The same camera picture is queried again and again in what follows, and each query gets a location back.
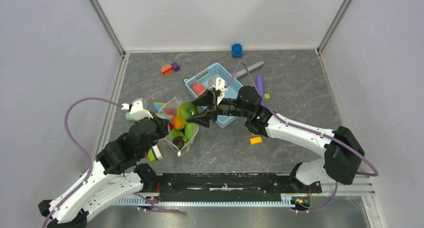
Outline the green orange toy mango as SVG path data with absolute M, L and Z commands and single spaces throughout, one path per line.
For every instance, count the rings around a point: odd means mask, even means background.
M 198 113 L 199 111 L 195 104 L 192 102 L 184 102 L 178 107 L 176 115 L 181 122 L 187 124 L 189 123 L 187 119 Z

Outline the pink toy peach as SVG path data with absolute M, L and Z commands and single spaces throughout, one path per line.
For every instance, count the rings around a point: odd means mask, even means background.
M 193 92 L 195 93 L 197 97 L 206 91 L 206 87 L 200 82 L 192 83 L 191 89 L 193 90 Z

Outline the green toy pea pod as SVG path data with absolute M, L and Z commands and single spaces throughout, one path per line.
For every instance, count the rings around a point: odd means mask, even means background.
M 195 134 L 196 125 L 194 123 L 188 123 L 184 128 L 183 140 L 185 143 L 189 142 Z

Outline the green toy cucumber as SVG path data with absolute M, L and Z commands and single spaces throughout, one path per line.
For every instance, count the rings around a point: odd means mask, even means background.
M 174 140 L 177 137 L 184 137 L 184 134 L 177 129 L 172 129 L 171 130 L 171 139 Z

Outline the orange red toy fruit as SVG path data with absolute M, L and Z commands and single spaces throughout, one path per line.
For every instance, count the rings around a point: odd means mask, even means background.
M 183 130 L 185 128 L 185 123 L 181 121 L 176 115 L 171 120 L 174 129 Z

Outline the dark toy mangosteen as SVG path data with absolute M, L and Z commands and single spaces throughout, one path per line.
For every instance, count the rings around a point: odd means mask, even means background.
M 181 150 L 185 145 L 184 137 L 177 136 L 172 140 L 172 143 L 178 150 Z

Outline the clear polka dot zip bag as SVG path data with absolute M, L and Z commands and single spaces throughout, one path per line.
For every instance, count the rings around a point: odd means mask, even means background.
M 198 114 L 199 109 L 191 102 L 180 103 L 176 97 L 161 105 L 157 116 L 169 121 L 165 142 L 180 157 L 187 153 L 199 131 L 199 126 L 188 122 L 188 118 Z

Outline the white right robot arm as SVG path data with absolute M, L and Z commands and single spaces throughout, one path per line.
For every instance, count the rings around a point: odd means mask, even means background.
M 241 87 L 235 99 L 221 98 L 221 92 L 212 88 L 193 101 L 205 109 L 191 115 L 187 122 L 209 127 L 220 115 L 244 117 L 244 125 L 251 133 L 285 140 L 318 154 L 319 159 L 302 162 L 293 169 L 288 183 L 295 192 L 328 179 L 345 185 L 353 183 L 365 152 L 348 128 L 331 130 L 305 125 L 275 113 L 261 102 L 262 97 L 253 86 Z

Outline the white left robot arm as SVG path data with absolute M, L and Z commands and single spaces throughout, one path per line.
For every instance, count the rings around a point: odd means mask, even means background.
M 147 164 L 149 150 L 169 134 L 169 121 L 153 114 L 106 144 L 86 173 L 56 199 L 38 204 L 43 227 L 86 227 L 119 199 L 156 188 L 158 176 Z

